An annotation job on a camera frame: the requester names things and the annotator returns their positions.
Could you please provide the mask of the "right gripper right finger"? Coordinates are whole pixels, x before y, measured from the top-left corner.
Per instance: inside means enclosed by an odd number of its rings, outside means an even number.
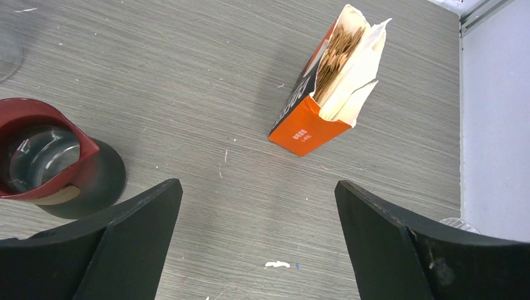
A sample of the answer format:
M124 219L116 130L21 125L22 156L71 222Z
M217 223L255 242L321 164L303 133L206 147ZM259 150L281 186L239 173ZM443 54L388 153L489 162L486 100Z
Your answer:
M361 299L528 299L529 244L456 229L351 181L334 190Z

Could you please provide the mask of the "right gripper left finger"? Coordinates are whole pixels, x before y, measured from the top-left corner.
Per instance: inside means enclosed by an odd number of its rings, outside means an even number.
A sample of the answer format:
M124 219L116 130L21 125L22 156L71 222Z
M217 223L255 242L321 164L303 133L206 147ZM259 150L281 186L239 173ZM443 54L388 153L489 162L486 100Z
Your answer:
M2 299L154 299L183 189L168 179L91 216L1 241Z

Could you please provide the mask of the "clear glass dripper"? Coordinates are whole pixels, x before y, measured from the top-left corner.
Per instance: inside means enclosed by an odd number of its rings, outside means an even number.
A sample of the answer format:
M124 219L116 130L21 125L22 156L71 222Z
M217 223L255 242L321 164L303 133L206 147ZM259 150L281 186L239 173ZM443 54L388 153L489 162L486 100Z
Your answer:
M475 226L459 217L447 217L440 220L440 223L463 231L480 234L480 231Z

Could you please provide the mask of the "red and black carafe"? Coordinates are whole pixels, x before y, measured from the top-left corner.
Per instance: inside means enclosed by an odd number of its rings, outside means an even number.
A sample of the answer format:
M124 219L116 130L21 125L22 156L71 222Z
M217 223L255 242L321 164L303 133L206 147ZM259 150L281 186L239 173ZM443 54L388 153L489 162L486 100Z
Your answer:
M125 185L119 153L58 109L36 99L1 100L2 200L79 219L112 206Z

